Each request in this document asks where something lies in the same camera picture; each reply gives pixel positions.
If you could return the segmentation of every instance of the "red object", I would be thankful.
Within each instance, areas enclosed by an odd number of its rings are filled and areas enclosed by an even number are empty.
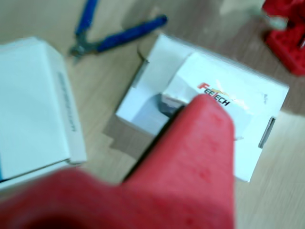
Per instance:
[[[0,228],[233,229],[233,144],[228,114],[200,95],[126,182],[59,171],[2,203]]]
[[[296,76],[305,75],[305,47],[299,47],[304,35],[305,24],[296,25],[286,31],[272,31],[266,39],[272,51]]]
[[[269,16],[289,19],[287,30],[271,31],[266,44],[292,74],[305,76],[305,48],[300,48],[305,35],[304,0],[267,0],[263,9]]]
[[[266,0],[263,10],[269,16],[283,16],[293,23],[304,23],[304,0]]]

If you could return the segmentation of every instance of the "feetech logo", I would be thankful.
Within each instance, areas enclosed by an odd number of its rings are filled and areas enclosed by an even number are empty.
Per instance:
[[[208,94],[209,96],[211,96],[212,98],[214,98],[217,102],[223,104],[224,106],[227,106],[230,104],[230,101],[226,100],[225,98],[223,98],[221,95],[224,94],[226,96],[229,97],[229,95],[227,93],[221,92],[219,90],[216,89],[210,89],[209,88],[210,85],[208,85],[207,83],[202,83],[200,85],[198,85],[199,89],[205,89],[204,93]]]

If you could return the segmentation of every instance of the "wooden surface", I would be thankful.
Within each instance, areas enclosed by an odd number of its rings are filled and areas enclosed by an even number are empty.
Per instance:
[[[239,229],[303,229],[305,79],[291,76],[264,45],[268,28],[245,10],[262,1],[238,1],[102,0],[89,38],[100,39],[159,11],[170,19],[164,29],[166,34],[289,84],[288,97],[251,182],[236,181],[236,222]],[[83,4],[83,0],[2,0],[0,43],[38,36],[66,55],[75,42],[73,31]],[[141,64],[137,46],[147,39],[104,54],[88,55],[76,66],[66,57],[89,158],[84,167],[109,182],[120,182],[152,139],[113,115]]]

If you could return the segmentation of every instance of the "open box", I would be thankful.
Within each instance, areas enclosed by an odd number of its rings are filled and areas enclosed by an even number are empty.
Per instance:
[[[0,189],[86,161],[62,56],[28,38],[0,46]]]
[[[236,140],[234,145],[234,174],[241,180],[250,181],[264,143],[288,93],[289,87],[284,83],[206,49],[162,34],[147,61],[138,71],[116,115],[140,131],[152,136],[158,135],[169,119],[160,111],[162,93],[187,57],[193,53],[198,53],[203,58],[204,74],[230,73],[239,77],[244,84],[266,95],[263,112],[252,118],[243,133],[243,138]]]

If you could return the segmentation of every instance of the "blue pliers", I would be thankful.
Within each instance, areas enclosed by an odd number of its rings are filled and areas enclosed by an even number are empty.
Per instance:
[[[78,27],[76,28],[76,45],[70,49],[70,54],[75,56],[78,61],[84,54],[91,52],[103,52],[116,46],[134,41],[153,30],[165,25],[167,17],[165,15],[158,16],[152,21],[144,22],[136,27],[127,29],[120,33],[106,37],[99,42],[87,42],[87,30],[92,25],[92,20],[99,0],[88,0]]]

